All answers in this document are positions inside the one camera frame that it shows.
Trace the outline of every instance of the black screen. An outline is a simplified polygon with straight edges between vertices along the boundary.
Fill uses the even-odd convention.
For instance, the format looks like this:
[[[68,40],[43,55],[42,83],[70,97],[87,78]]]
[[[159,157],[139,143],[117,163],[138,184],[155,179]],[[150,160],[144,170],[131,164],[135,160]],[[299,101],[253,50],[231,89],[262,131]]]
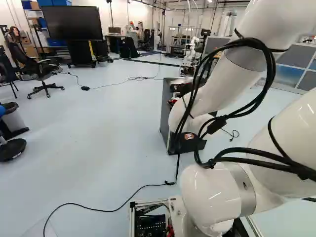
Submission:
[[[102,40],[95,6],[43,6],[49,35],[55,40]]]

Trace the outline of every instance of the computer monitor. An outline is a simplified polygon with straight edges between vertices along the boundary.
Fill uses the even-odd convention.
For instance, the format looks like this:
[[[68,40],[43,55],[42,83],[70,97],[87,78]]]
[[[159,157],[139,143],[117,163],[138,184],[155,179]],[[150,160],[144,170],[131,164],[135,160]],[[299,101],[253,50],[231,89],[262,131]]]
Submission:
[[[201,36],[211,36],[211,30],[202,29]]]
[[[109,27],[110,34],[120,34],[120,27]]]
[[[42,6],[51,38],[102,40],[99,10],[95,6]]]

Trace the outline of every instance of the light blue floor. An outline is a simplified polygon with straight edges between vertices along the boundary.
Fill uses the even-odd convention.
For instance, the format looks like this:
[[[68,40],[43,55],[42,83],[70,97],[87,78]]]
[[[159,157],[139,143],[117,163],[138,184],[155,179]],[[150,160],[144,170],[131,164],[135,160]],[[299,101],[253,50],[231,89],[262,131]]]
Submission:
[[[158,69],[158,65],[116,60],[96,69],[70,71],[79,76],[80,84],[98,87],[133,76],[152,77]],[[156,78],[177,76],[178,68],[161,66]],[[9,86],[0,88],[1,102],[16,101],[31,129],[21,135],[28,144],[19,159],[0,164],[0,237],[20,237],[25,232],[25,237],[40,237],[43,220],[62,203],[115,209],[140,186],[174,179],[176,157],[166,154],[159,133],[161,80],[129,81],[90,91],[82,91],[76,78],[65,74],[47,80],[53,82],[66,90],[50,90],[49,99],[44,92],[32,100],[26,99],[32,87],[39,86],[38,81],[17,82],[20,91],[16,100]],[[244,105],[260,90],[261,87],[247,90],[223,113]],[[256,112],[229,121],[226,129],[237,129],[240,137],[229,142],[229,136],[215,135],[201,153],[202,159],[227,147],[247,146],[269,118],[299,96],[271,89]],[[192,154],[182,155],[180,170],[193,162]],[[157,200],[176,194],[180,194],[177,186],[149,187],[134,199]],[[267,237],[294,237],[301,233],[312,236],[314,219],[305,219],[313,217],[315,211],[315,205],[299,201],[259,214],[255,220]],[[125,237],[129,228],[128,205],[115,213],[66,206],[53,215],[51,226],[57,237]],[[285,230],[289,226],[294,230],[292,235]]]

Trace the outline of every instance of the blue object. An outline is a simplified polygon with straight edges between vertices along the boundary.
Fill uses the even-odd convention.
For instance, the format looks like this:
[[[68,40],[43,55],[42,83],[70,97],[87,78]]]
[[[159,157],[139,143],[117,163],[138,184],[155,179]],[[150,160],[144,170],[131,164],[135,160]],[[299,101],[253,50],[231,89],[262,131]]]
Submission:
[[[5,114],[5,107],[0,105],[0,118]]]
[[[67,46],[66,41],[60,39],[46,38],[47,43],[51,47]]]
[[[53,0],[54,6],[71,6],[71,1],[68,0]]]
[[[40,6],[71,6],[69,0],[38,0]]]
[[[44,18],[39,18],[39,24],[42,28],[47,28],[47,24]]]
[[[38,0],[39,6],[54,6],[53,0]]]
[[[32,9],[30,0],[22,0],[23,9]]]

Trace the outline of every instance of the chair base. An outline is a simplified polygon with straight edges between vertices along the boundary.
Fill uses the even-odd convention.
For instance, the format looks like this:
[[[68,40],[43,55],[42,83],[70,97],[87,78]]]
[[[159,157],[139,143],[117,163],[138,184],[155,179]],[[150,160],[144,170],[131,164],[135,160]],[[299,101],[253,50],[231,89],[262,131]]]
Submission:
[[[42,91],[42,90],[45,90],[46,96],[47,96],[48,98],[50,98],[50,94],[48,93],[48,89],[61,89],[61,90],[65,90],[65,88],[64,88],[63,86],[56,86],[55,83],[53,83],[53,84],[48,84],[48,85],[46,85],[44,81],[42,81],[41,83],[43,84],[42,86],[40,86],[40,87],[34,87],[34,88],[33,88],[33,92],[28,94],[28,99],[31,99],[31,98],[32,98],[32,97],[31,97],[32,95],[34,95],[34,94],[36,94],[36,93],[39,93],[39,92]]]
[[[24,152],[26,141],[22,138],[13,139],[0,146],[0,162],[10,161]]]

